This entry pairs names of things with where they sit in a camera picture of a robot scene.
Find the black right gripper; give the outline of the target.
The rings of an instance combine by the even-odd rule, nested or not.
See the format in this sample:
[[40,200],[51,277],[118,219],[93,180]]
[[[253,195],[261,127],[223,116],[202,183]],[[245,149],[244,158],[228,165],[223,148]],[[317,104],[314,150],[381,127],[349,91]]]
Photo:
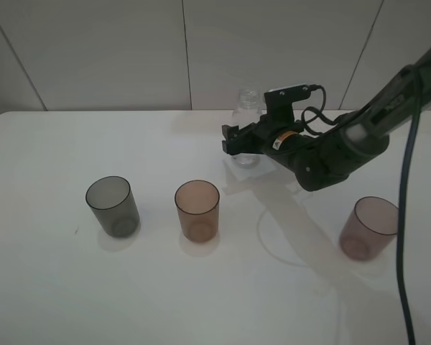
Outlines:
[[305,151],[304,126],[300,120],[276,121],[265,114],[246,126],[224,124],[222,149],[227,155],[266,155],[285,160]]

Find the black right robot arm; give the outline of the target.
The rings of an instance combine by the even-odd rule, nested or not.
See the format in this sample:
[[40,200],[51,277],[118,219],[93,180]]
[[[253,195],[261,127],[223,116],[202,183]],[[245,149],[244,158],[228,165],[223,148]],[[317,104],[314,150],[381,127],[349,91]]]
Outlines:
[[223,125],[223,151],[228,155],[266,155],[295,174],[307,191],[338,184],[386,151],[389,134],[431,108],[431,48],[413,65],[402,68],[362,109],[331,120],[315,107],[308,111],[330,129],[312,130],[296,119],[294,102],[308,99],[315,84],[277,88],[264,94],[267,112],[244,128]]

